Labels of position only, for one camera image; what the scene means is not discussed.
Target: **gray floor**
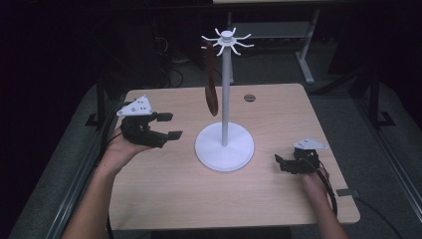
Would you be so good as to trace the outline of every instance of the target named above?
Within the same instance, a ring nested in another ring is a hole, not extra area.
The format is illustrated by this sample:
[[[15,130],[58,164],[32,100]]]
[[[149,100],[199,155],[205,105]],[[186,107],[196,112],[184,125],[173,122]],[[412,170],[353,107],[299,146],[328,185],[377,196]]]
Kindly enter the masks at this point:
[[[234,85],[300,83],[307,91],[319,89],[338,76],[326,72],[335,43],[313,43],[308,63],[316,79],[309,86],[305,83],[295,51],[301,42],[274,41],[265,47],[257,44],[254,50],[243,51],[241,57],[233,57]],[[183,75],[180,87],[204,87],[206,72],[189,62],[177,64],[175,70]],[[220,60],[216,70],[221,72]],[[172,85],[176,86],[181,76],[171,73]],[[349,188],[358,190],[362,198],[379,209],[404,238],[420,238],[422,222],[409,203],[409,196],[403,190],[400,177],[391,163],[391,149],[416,188],[422,188],[422,132],[400,105],[395,94],[381,86],[380,110],[389,112],[396,126],[386,126],[374,130],[366,117],[367,99],[354,100],[348,96],[350,83],[333,90],[324,96],[310,96],[316,115],[331,145],[335,158]],[[98,141],[99,133],[86,127],[89,114],[96,111],[96,92],[91,89],[80,104],[60,145],[52,157],[45,173],[28,201],[11,238],[54,238],[52,224],[66,218],[67,207],[63,198],[69,186],[75,182],[76,171],[90,152],[90,146]],[[350,238],[396,238],[392,230],[365,206],[356,202],[361,213],[359,222],[344,225]],[[292,228],[293,238],[318,238],[315,225]],[[140,231],[115,231],[115,238],[148,238],[149,234]]]

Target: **table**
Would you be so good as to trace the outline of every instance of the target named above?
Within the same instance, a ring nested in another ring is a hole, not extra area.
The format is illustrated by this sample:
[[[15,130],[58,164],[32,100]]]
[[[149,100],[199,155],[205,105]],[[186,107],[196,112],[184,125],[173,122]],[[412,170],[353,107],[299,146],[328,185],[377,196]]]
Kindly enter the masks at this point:
[[[221,100],[221,88],[217,88]],[[274,154],[293,159],[293,143],[306,136],[329,143],[304,88],[299,84],[235,86],[230,89],[229,121],[249,131],[255,143],[251,161],[238,171],[217,172],[195,154],[198,133],[221,121],[208,111],[203,88],[131,91],[132,101],[147,95],[154,111],[174,114],[152,122],[161,132],[183,130],[169,141],[137,155],[117,176],[109,216],[111,227],[193,229],[281,226],[316,223],[298,175],[281,172]],[[256,100],[248,103],[244,96]],[[319,150],[334,191],[347,188],[330,149]],[[337,198],[342,223],[359,220],[351,196]]]

